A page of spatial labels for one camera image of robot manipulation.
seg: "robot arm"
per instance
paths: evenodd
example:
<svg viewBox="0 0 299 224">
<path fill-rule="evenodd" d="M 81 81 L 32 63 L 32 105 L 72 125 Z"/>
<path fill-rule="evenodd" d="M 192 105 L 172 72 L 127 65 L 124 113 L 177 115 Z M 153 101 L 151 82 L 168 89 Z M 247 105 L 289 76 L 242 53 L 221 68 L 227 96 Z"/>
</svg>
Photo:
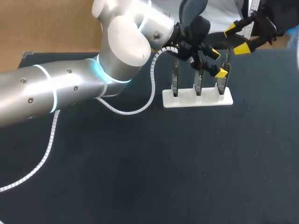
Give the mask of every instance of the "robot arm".
<svg viewBox="0 0 299 224">
<path fill-rule="evenodd" d="M 103 27 L 97 57 L 0 74 L 0 127 L 74 102 L 118 95 L 148 61 L 151 48 L 164 46 L 174 29 L 174 20 L 150 0 L 95 0 L 93 15 Z"/>
</svg>

